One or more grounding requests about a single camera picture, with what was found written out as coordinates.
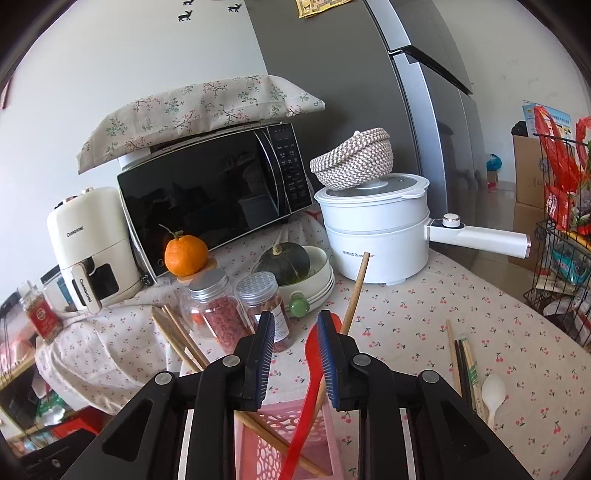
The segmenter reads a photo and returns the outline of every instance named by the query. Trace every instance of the white wall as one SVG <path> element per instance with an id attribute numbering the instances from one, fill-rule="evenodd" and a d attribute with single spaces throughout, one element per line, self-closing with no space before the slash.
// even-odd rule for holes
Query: white wall
<path id="1" fill-rule="evenodd" d="M 57 261 L 46 219 L 63 198 L 115 185 L 117 162 L 77 174 L 108 113 L 182 85 L 266 73 L 246 5 L 78 0 L 27 53 L 0 110 L 0 301 Z M 178 15 L 193 10 L 191 20 Z"/>
<path id="2" fill-rule="evenodd" d="M 433 0 L 472 82 L 487 153 L 503 161 L 499 179 L 515 181 L 511 128 L 523 100 L 590 115 L 589 90 L 558 39 L 517 0 Z"/>

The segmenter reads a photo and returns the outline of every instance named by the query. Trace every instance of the white plastic spoon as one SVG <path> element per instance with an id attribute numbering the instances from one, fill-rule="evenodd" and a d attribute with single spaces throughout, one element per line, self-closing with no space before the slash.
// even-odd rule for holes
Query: white plastic spoon
<path id="1" fill-rule="evenodd" d="M 482 385 L 482 400 L 488 408 L 488 422 L 486 423 L 491 430 L 495 428 L 495 413 L 505 401 L 506 395 L 505 384 L 499 375 L 490 374 L 486 377 Z"/>

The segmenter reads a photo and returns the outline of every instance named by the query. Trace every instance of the orange fruit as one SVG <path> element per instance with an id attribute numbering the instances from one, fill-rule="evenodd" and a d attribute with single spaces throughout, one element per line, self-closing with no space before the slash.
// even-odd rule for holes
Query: orange fruit
<path id="1" fill-rule="evenodd" d="M 164 264 L 170 273 L 184 277 L 201 270 L 207 263 L 209 253 L 205 242 L 193 235 L 182 235 L 182 232 L 168 231 L 174 235 L 164 251 Z"/>

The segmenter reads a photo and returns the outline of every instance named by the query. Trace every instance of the woven basket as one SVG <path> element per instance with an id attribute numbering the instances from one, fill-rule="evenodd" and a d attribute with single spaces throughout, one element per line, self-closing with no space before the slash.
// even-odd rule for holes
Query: woven basket
<path id="1" fill-rule="evenodd" d="M 355 132 L 334 150 L 310 162 L 310 170 L 322 185 L 345 190 L 392 171 L 394 155 L 390 135 L 383 128 Z"/>

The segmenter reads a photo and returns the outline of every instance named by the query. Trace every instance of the glass jar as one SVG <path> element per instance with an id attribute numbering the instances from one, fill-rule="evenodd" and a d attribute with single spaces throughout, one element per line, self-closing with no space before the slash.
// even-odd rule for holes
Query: glass jar
<path id="1" fill-rule="evenodd" d="M 291 346 L 290 329 L 279 286 L 271 272 L 257 272 L 243 278 L 236 285 L 236 294 L 244 305 L 248 319 L 258 326 L 263 312 L 269 311 L 275 317 L 274 352 L 282 352 Z"/>
<path id="2" fill-rule="evenodd" d="M 185 330 L 196 332 L 200 338 L 215 338 L 201 314 L 201 305 L 191 296 L 188 285 L 178 291 L 177 298 Z"/>
<path id="3" fill-rule="evenodd" d="M 224 352 L 234 353 L 238 340 L 249 335 L 242 306 L 236 299 L 230 280 L 223 268 L 208 270 L 189 284 L 192 304 L 191 319 L 199 324 L 201 319 Z"/>
<path id="4" fill-rule="evenodd" d="M 22 309 L 39 336 L 49 345 L 63 328 L 61 320 L 49 308 L 43 293 L 28 280 L 18 287 L 18 294 Z"/>

